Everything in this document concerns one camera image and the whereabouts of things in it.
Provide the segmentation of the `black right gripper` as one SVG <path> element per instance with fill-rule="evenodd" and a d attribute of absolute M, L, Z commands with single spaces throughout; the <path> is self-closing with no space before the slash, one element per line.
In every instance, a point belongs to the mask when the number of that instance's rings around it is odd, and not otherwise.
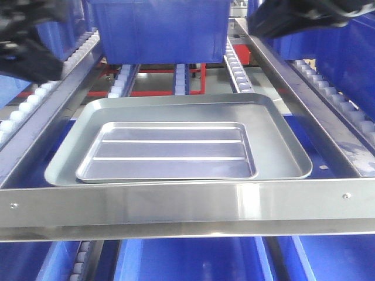
<path fill-rule="evenodd" d="M 276 38 L 317 28 L 342 28 L 374 11 L 374 1 L 264 1 L 248 16 L 249 34 Z"/>

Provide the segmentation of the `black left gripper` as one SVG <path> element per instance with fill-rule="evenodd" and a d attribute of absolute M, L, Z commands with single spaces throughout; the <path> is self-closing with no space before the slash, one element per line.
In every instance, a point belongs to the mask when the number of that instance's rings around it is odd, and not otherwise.
<path fill-rule="evenodd" d="M 1 1 L 1 74 L 36 84 L 58 81 L 59 60 L 39 39 L 36 26 L 67 19 L 66 1 Z"/>

